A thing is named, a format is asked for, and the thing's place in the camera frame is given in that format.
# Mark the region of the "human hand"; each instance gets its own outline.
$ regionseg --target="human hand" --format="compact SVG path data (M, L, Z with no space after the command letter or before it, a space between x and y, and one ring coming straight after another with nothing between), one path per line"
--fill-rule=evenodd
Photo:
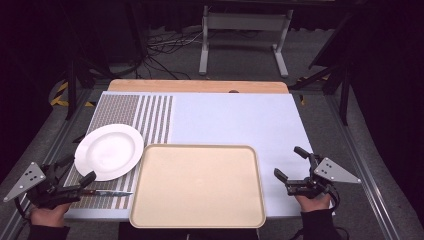
M56 206L54 209L37 208L31 210L32 225L47 227L64 227L65 220L63 216L68 211L71 203Z
M318 195L314 199L309 199L305 196L294 196L299 202L302 212L312 212L315 210L328 209L330 207L330 194Z

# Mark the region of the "table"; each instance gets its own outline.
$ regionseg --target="table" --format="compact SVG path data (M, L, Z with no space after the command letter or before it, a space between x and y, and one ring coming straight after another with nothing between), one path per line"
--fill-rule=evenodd
M228 93L231 90L240 93ZM135 117L128 117L128 112ZM253 147L259 161L267 218L299 216L296 200L287 195L283 184L273 176L274 168L284 171L290 179L308 176L309 162L294 153L293 148L301 146L312 152L293 97L284 83L114 80L103 93L87 132L118 122L133 125L147 144ZM152 130L155 128L163 131L155 134L159 132ZM133 180L137 179L138 167L116 180L95 182L90 188L131 191L135 187ZM65 185L72 185L72 181L79 179L75 171L71 169ZM84 197L73 204L65 217L128 221L131 203L132 197Z

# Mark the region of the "gray floor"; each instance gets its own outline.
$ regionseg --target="gray floor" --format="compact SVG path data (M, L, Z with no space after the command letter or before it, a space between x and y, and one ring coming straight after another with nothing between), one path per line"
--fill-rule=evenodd
M289 78L282 79L276 66L270 46L278 36L274 33L218 33L211 39L208 74L198 75L201 45L193 43L181 48L172 54L160 54L155 57L162 65L171 71L184 72L191 79L211 80L252 80L252 81L283 81L287 85L295 83L299 77L311 76L321 68L314 67L308 70L319 49L331 35L331 31L290 31L283 48L289 71ZM118 71L126 66L114 66ZM173 79L166 72L154 69L149 72L144 66L139 68L138 74L143 78ZM136 78L131 73L126 78ZM99 81L94 90L79 90L81 99L88 97L96 101L102 90L107 88L106 81ZM364 185L336 184L341 196L341 205L334 217L337 226L348 230L350 239L424 239L424 231L415 211L402 194L396 182L386 169L379 156L372 138L367 130L361 111L356 104L354 93L351 92L348 108L349 127L341 127L340 120L334 114L332 103L337 103L338 94L323 96L319 86L312 86L309 90L292 92L299 114L302 118L309 140L315 153L330 157L347 170L360 175L361 170L355 162L359 158L366 166L370 179L374 181L374 190L381 196L382 202L372 202L372 193L366 191ZM299 94L303 94L304 102L300 102ZM54 160L65 154L72 154L77 145L71 143L73 139L87 130L94 107L81 107L75 118L64 121L67 109L54 106L54 111L46 121L37 137L23 154L9 176L0 187L0 194L5 196L29 162ZM353 142L346 141L346 132ZM7 229L13 229L10 219L16 216L13 203L0 205L2 218L0 219L1 239L8 239ZM379 216L388 216L381 220ZM72 227L68 239L117 239L118 224L114 222L69 222ZM263 240L289 239L298 229L301 221L298 218L268 219L259 229ZM18 239L26 239L28 226L25 226Z

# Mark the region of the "metal stand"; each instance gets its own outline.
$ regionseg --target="metal stand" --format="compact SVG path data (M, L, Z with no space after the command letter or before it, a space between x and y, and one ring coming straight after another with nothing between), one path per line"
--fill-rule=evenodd
M281 32L280 40L277 44L272 45L272 49L281 77L287 78L288 71L281 50L287 36L292 15L293 10L289 10L286 15L211 13L209 12L209 7L205 6L203 10L203 43L199 74L206 75L207 73L209 29L238 29Z

